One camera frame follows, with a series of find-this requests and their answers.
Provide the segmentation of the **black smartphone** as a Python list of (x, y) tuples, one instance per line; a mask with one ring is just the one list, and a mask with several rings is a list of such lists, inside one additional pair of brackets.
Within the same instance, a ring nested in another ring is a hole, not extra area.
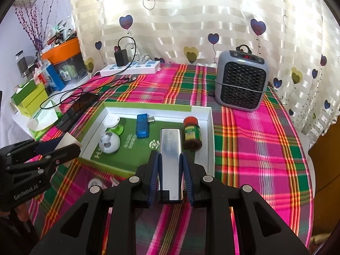
[(95, 93), (82, 93), (79, 98), (71, 105), (71, 107), (63, 114), (60, 121), (56, 124), (56, 128), (62, 132), (69, 132), (80, 117), (99, 99), (99, 95)]

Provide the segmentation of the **grey portable heater fan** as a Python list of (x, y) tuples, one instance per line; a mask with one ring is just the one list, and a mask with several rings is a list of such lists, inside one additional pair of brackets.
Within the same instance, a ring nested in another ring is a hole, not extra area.
[(215, 100), (228, 108), (253, 112), (261, 104), (268, 80), (267, 62), (242, 44), (218, 58)]

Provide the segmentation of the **blue USB tester dongle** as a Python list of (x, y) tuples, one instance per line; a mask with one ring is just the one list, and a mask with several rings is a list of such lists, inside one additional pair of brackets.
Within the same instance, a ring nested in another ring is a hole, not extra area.
[(149, 137), (150, 128), (149, 123), (154, 122), (154, 116), (149, 116), (147, 113), (137, 115), (136, 122), (136, 136), (138, 139)]

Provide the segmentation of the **white power strip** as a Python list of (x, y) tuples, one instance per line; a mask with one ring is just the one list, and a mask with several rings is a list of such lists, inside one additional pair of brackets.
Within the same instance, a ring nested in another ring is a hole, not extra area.
[(147, 61), (145, 64), (140, 65), (138, 62), (133, 62), (129, 68), (126, 66), (118, 67), (116, 64), (107, 65), (98, 73), (102, 77), (111, 75), (140, 75), (140, 74), (155, 74), (160, 71), (160, 61)]

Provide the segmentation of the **white wall charger plug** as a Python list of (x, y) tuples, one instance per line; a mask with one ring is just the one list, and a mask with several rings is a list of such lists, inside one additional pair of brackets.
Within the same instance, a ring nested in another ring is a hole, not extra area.
[[(82, 147), (81, 143), (75, 138), (73, 137), (71, 134), (69, 134), (68, 132), (61, 138), (61, 141), (57, 144), (55, 150), (61, 149), (65, 146), (71, 145), (71, 144), (76, 144), (77, 146), (79, 146), (80, 148)], [(72, 158), (69, 161), (65, 161), (64, 163), (59, 163), (58, 166), (64, 165), (65, 167), (69, 168), (72, 161), (75, 158)]]

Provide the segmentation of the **brown bottle red cap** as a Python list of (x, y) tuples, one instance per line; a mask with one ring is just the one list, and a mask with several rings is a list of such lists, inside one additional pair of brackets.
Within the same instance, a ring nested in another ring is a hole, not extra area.
[(198, 151), (202, 148), (201, 129), (197, 118), (193, 116), (184, 119), (184, 149)]

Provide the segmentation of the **orange and black box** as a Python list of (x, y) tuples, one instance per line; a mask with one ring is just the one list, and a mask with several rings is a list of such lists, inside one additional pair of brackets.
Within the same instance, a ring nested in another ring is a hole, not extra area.
[(65, 84), (75, 84), (88, 75), (78, 37), (42, 53), (42, 59), (53, 65)]

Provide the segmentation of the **lime green boxes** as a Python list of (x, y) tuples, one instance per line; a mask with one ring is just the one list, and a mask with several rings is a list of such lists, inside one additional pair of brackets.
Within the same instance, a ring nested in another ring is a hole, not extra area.
[(11, 102), (15, 104), (22, 115), (31, 118), (40, 110), (41, 103), (47, 98), (48, 94), (44, 84), (42, 82), (35, 84), (35, 81), (31, 79), (16, 90), (11, 96)]

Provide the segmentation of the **white tissue pack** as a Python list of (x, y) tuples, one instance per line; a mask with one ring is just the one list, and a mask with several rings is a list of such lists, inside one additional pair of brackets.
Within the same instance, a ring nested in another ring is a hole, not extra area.
[(40, 109), (33, 117), (23, 115), (16, 106), (17, 112), (13, 116), (14, 122), (34, 140), (40, 140), (47, 131), (61, 118), (62, 111), (56, 102), (49, 101), (51, 109)]

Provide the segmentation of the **blue small box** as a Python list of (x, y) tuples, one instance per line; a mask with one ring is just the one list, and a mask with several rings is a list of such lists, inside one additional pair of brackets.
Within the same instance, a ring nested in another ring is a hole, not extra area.
[(55, 70), (54, 66), (50, 63), (50, 61), (44, 59), (42, 61), (42, 64), (42, 72), (52, 90), (63, 90), (65, 88), (65, 84), (59, 76), (58, 72)]

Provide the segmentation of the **black power adapter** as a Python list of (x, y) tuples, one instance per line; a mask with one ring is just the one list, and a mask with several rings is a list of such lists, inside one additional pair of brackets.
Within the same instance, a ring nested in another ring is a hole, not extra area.
[(127, 64), (129, 63), (129, 58), (127, 55), (127, 51), (125, 49), (115, 51), (114, 55), (115, 55), (116, 65), (118, 67), (127, 66)]

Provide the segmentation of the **white round disc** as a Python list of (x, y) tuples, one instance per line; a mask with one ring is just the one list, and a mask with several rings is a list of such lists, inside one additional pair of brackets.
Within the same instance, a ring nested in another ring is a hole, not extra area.
[(115, 114), (107, 114), (104, 119), (104, 126), (107, 128), (116, 128), (120, 122), (120, 117)]

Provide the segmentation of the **purple dried flower branches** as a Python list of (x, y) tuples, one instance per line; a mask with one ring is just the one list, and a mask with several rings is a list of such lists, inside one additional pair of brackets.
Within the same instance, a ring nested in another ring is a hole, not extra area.
[(37, 0), (15, 0), (13, 2), (12, 6), (19, 24), (28, 35), (36, 52), (40, 52), (44, 47), (47, 25), (55, 1), (57, 0), (42, 0), (41, 8), (38, 7)]

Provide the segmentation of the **glass jar with lid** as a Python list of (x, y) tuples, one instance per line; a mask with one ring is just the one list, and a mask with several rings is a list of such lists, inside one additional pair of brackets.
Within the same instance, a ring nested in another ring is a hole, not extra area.
[(29, 76), (29, 72), (28, 72), (28, 65), (27, 65), (23, 50), (19, 51), (15, 55), (15, 60), (17, 63), (17, 67), (20, 71), (21, 77), (27, 78)]

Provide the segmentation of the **green and white tray box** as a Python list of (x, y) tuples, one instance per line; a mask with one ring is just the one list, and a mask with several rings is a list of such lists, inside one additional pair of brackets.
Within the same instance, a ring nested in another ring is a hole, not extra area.
[[(149, 124), (149, 136), (136, 136), (137, 116), (147, 114), (153, 118)], [(201, 129), (202, 148), (195, 152), (194, 162), (202, 165), (207, 174), (215, 171), (215, 149), (212, 109), (203, 106), (175, 104), (147, 104), (137, 102), (103, 102), (92, 111), (89, 120), (81, 128), (77, 140), (81, 143), (78, 160), (97, 170), (119, 177), (129, 177), (137, 167), (147, 162), (152, 150), (160, 149), (160, 131), (163, 128), (178, 128), (183, 131), (183, 120), (193, 116)], [(120, 146), (112, 154), (99, 148), (99, 141), (109, 131), (108, 122), (123, 126)]]

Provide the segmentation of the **heart-pattern white curtain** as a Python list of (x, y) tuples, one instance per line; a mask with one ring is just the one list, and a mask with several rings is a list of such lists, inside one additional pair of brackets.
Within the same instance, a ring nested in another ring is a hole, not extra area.
[(70, 0), (91, 71), (129, 55), (214, 66), (245, 44), (269, 66), (295, 127), (314, 139), (339, 120), (339, 23), (324, 0)]

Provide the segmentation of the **wooden cabinet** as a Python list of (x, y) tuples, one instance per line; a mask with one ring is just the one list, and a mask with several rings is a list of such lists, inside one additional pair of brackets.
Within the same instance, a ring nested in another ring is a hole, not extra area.
[(316, 175), (312, 234), (330, 233), (339, 222), (339, 123), (309, 151)]

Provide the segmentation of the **silver metal lighter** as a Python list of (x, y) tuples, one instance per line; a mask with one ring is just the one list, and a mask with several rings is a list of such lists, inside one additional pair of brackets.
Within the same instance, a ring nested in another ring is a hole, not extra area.
[(181, 203), (183, 200), (183, 159), (181, 131), (164, 128), (160, 131), (159, 199), (163, 204)]

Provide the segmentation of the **white panda-shaped gadget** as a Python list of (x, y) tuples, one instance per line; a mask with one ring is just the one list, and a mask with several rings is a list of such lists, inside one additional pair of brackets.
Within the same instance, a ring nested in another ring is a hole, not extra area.
[(120, 137), (114, 132), (105, 132), (100, 138), (99, 148), (103, 153), (111, 154), (119, 150), (121, 145)]

